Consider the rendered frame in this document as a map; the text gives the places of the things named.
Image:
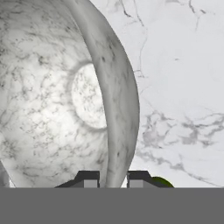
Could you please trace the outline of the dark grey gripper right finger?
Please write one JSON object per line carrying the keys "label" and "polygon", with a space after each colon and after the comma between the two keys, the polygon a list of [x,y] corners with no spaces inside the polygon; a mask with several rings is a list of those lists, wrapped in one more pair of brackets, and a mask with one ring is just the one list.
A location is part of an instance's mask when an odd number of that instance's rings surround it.
{"label": "dark grey gripper right finger", "polygon": [[152,188],[158,187],[158,184],[152,179],[147,171],[128,171],[128,188]]}

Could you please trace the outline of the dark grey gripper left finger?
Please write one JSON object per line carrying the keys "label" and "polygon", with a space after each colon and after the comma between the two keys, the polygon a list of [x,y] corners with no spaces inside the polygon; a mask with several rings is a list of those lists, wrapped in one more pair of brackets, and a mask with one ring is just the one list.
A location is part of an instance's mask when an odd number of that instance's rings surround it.
{"label": "dark grey gripper left finger", "polygon": [[74,179],[67,181],[58,188],[75,187],[75,188],[99,188],[100,172],[99,171],[78,171]]}

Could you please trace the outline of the white marble bowl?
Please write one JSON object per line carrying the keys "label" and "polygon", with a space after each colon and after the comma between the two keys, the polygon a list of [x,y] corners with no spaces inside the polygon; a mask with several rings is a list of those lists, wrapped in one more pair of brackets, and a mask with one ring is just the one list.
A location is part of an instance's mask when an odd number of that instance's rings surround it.
{"label": "white marble bowl", "polygon": [[0,163],[15,186],[80,171],[121,186],[139,114],[127,53],[90,0],[0,0]]}

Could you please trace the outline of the green lime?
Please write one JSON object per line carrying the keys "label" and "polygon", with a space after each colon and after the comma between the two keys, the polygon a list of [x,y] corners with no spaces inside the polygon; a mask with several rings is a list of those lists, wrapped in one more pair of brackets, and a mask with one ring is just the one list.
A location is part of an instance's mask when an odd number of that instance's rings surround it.
{"label": "green lime", "polygon": [[157,187],[173,188],[173,184],[171,184],[168,180],[161,177],[153,177],[152,183]]}

